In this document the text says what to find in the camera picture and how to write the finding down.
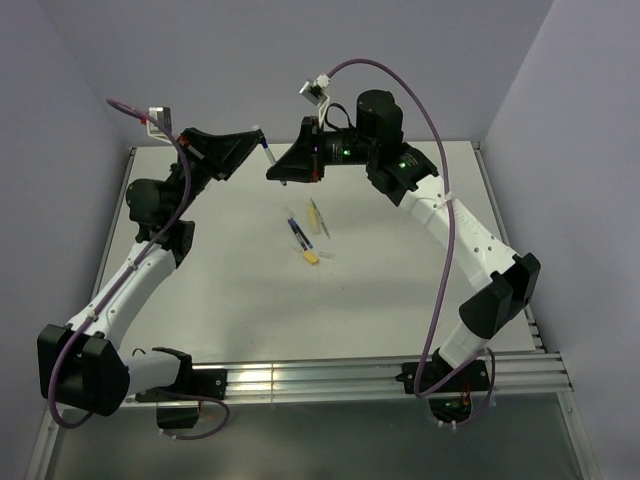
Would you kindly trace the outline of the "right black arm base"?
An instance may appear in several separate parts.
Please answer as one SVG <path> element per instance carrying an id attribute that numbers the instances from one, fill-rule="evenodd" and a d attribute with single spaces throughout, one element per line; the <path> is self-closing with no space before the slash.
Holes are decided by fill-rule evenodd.
<path id="1" fill-rule="evenodd" d="M 439 427 L 459 427 L 469 421 L 474 413 L 472 395 L 487 392 L 483 401 L 487 407 L 493 397 L 495 388 L 495 372 L 488 368 L 482 359 L 476 359 L 454 373 L 438 355 L 425 363 L 418 391 L 424 393 L 434 385 L 446 379 L 438 389 L 427 398 L 430 413 Z"/>

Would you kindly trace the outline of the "yellow highlighter pen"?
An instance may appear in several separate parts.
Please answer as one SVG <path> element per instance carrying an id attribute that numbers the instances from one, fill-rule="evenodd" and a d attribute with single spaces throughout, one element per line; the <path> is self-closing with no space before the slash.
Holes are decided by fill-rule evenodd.
<path id="1" fill-rule="evenodd" d="M 310 224 L 311 233 L 313 235 L 320 235 L 322 230 L 317 216 L 316 210 L 312 205 L 307 206 L 307 215 Z"/>

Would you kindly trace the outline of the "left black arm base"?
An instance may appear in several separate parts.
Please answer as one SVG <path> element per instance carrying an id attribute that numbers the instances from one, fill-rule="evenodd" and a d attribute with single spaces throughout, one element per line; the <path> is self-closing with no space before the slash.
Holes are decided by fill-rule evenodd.
<path id="1" fill-rule="evenodd" d="M 137 393 L 133 399 L 137 403 L 156 404 L 156 424 L 163 434 L 180 440 L 203 439 L 221 431 L 230 420 L 230 408 L 224 402 L 227 380 L 227 369 L 195 369 L 189 379 L 178 386 Z M 193 429 L 202 419 L 205 403 L 220 406 L 223 416 L 212 430 L 195 433 Z"/>

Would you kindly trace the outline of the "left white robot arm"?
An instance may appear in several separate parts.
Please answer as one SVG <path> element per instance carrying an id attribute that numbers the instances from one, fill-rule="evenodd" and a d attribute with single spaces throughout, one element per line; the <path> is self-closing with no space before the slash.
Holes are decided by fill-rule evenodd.
<path id="1" fill-rule="evenodd" d="M 109 416 L 126 397 L 153 389 L 172 399 L 191 394 L 189 354 L 155 347 L 123 358 L 119 348 L 142 307 L 191 249 L 195 224 L 183 213 L 211 181 L 229 180 L 265 141 L 258 128 L 227 135 L 187 128 L 166 179 L 129 184 L 124 202 L 138 233 L 124 263 L 78 314 L 64 325 L 47 325 L 37 338 L 41 393 L 54 418 L 59 404 Z"/>

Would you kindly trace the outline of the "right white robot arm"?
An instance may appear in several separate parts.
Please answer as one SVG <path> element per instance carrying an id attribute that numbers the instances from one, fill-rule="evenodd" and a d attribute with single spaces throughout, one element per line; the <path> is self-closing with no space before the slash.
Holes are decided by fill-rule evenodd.
<path id="1" fill-rule="evenodd" d="M 296 141 L 266 177 L 318 183 L 328 166 L 362 165 L 380 193 L 445 247 L 445 263 L 457 263 L 474 289 L 434 355 L 435 383 L 452 390 L 467 377 L 464 362 L 529 305 L 541 264 L 533 254 L 520 255 L 495 237 L 447 191 L 443 167 L 405 141 L 402 122 L 403 112 L 390 92 L 365 91 L 357 98 L 352 126 L 327 131 L 318 118 L 305 117 Z"/>

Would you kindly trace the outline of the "yellow highlighter cap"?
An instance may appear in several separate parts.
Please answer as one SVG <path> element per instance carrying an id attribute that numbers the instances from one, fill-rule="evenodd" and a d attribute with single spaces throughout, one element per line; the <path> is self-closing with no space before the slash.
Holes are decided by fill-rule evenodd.
<path id="1" fill-rule="evenodd" d="M 310 251 L 305 251 L 303 253 L 303 258 L 310 264 L 310 265 L 317 265 L 320 260 L 319 258 L 312 252 Z"/>

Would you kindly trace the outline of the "aluminium rail frame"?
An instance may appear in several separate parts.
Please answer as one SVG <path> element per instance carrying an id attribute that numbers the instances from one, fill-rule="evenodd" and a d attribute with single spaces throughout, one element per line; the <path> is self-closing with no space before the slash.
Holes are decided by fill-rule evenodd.
<path id="1" fill-rule="evenodd" d="M 154 404 L 127 400 L 111 417 L 62 430 L 42 422 L 30 479 L 377 478 L 598 479 L 601 470 L 562 357 L 531 312 L 502 334 L 492 407 L 456 432 L 431 426 L 395 375 L 411 348 L 384 343 L 375 318 L 352 356 L 325 345 L 303 359 L 277 328 L 268 338 L 227 310 L 191 342 L 197 367 L 225 371 L 228 428 L 198 442 L 163 440 Z"/>

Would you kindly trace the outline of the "thin white pen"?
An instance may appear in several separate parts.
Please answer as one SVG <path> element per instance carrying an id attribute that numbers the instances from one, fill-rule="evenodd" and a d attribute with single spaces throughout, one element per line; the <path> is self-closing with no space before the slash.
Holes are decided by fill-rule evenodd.
<path id="1" fill-rule="evenodd" d="M 264 132 L 261 130 L 259 125 L 254 125 L 253 129 L 260 134 L 260 145 L 262 146 L 263 151 L 264 151 L 268 161 L 270 162 L 270 165 L 274 166 L 276 164 L 276 158 L 275 158 L 275 156 L 274 156 L 274 154 L 273 154 L 273 152 L 272 152 L 272 150 L 271 150 L 271 148 L 269 146 L 269 143 L 267 141 L 267 138 L 266 138 Z"/>

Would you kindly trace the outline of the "blue barrel pen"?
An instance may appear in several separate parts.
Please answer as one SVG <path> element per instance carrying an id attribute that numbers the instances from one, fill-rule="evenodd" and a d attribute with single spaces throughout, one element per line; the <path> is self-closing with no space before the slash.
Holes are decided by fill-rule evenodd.
<path id="1" fill-rule="evenodd" d="M 300 228 L 300 226 L 296 222 L 296 220 L 294 218 L 292 218 L 292 217 L 289 217 L 287 219 L 287 222 L 288 222 L 292 232 L 294 233 L 297 241 L 299 242 L 301 248 L 304 251 L 311 250 L 313 248 L 313 246 L 309 242 L 308 238 L 306 237 L 306 235 L 304 234 L 304 232 L 302 231 L 302 229 Z"/>

